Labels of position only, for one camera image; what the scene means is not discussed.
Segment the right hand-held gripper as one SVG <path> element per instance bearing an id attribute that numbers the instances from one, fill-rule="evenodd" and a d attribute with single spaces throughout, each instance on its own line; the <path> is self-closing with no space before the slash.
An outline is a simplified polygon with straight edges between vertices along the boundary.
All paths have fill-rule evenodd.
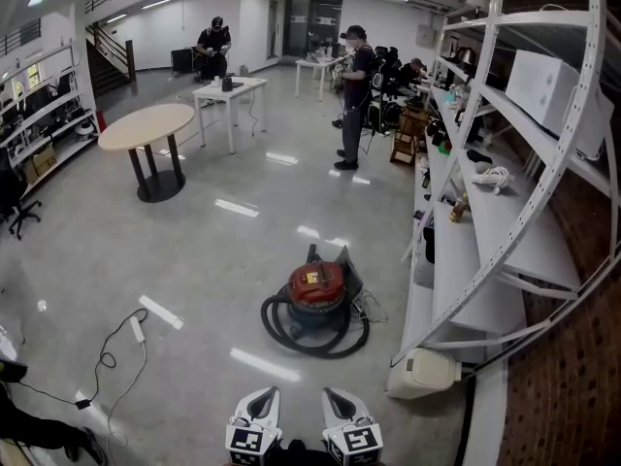
<path id="1" fill-rule="evenodd" d="M 334 387 L 324 387 L 321 403 L 326 449 L 338 465 L 377 465 L 383 442 L 379 424 L 357 396 Z"/>

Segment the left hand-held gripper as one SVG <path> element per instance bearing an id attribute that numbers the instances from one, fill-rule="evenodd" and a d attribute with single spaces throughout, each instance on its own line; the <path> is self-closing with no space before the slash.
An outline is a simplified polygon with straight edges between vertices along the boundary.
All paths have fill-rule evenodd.
<path id="1" fill-rule="evenodd" d="M 282 431 L 277 428 L 280 391 L 270 386 L 243 397 L 226 426 L 225 446 L 232 465 L 270 465 Z"/>

